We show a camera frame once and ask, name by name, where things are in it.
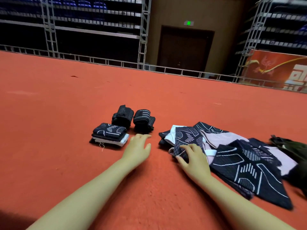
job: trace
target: red banner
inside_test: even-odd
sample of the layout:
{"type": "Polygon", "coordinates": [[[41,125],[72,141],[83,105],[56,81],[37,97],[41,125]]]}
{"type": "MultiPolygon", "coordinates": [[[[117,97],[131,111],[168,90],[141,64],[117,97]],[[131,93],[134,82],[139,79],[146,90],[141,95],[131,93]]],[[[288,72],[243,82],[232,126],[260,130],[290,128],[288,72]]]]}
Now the red banner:
{"type": "Polygon", "coordinates": [[[307,92],[307,56],[255,50],[245,66],[243,83],[307,92]]]}

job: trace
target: hand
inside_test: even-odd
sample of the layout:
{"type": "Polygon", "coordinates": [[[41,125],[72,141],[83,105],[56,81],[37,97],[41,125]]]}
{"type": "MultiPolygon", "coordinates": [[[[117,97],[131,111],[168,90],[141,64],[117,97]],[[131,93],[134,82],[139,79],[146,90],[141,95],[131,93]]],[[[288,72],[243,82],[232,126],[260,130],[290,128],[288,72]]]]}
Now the hand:
{"type": "Polygon", "coordinates": [[[198,185],[200,182],[211,179],[210,167],[202,149],[196,144],[181,145],[189,156],[189,163],[186,163],[180,156],[176,156],[184,172],[198,185]]]}
{"type": "Polygon", "coordinates": [[[132,169],[135,169],[148,158],[151,150],[151,144],[147,144],[145,148],[144,145],[146,139],[150,137],[151,135],[141,134],[136,134],[135,136],[131,137],[122,159],[131,164],[132,169]]]}

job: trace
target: red carpet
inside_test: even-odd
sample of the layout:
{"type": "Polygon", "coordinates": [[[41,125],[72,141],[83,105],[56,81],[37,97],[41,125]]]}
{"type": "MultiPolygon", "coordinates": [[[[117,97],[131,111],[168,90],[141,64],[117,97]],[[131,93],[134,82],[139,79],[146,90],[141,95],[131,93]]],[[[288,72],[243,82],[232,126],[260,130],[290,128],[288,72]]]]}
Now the red carpet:
{"type": "MultiPolygon", "coordinates": [[[[89,144],[122,104],[156,117],[151,155],[120,186],[93,229],[227,229],[158,133],[198,121],[267,141],[307,143],[307,95],[0,51],[0,229],[22,229],[108,168],[122,150],[89,144]]],[[[252,202],[297,230],[307,200],[284,182],[292,212],[252,202]]]]}

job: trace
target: forearm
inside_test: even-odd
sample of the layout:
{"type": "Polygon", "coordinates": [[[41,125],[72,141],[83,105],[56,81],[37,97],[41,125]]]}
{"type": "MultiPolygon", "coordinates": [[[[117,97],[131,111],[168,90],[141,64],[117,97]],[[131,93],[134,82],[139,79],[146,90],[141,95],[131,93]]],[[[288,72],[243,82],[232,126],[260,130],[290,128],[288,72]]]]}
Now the forearm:
{"type": "Polygon", "coordinates": [[[86,230],[117,186],[133,168],[120,159],[102,174],[76,190],[28,230],[86,230]]]}
{"type": "Polygon", "coordinates": [[[277,217],[228,189],[213,177],[209,180],[200,180],[199,185],[219,205],[235,229],[293,230],[277,217]]]}

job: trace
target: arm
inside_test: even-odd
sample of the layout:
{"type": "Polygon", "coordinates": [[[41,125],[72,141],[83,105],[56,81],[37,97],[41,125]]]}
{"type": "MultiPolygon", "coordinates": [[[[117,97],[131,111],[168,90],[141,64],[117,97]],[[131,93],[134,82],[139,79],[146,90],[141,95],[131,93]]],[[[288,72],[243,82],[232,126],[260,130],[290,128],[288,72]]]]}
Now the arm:
{"type": "Polygon", "coordinates": [[[189,163],[187,164],[181,157],[177,156],[180,166],[217,203],[235,229],[294,229],[213,178],[206,155],[200,147],[191,144],[183,145],[181,148],[186,150],[189,156],[189,163]]]}
{"type": "Polygon", "coordinates": [[[121,181],[149,156],[151,135],[132,137],[122,158],[76,190],[32,224],[28,230],[86,230],[121,181]]]}

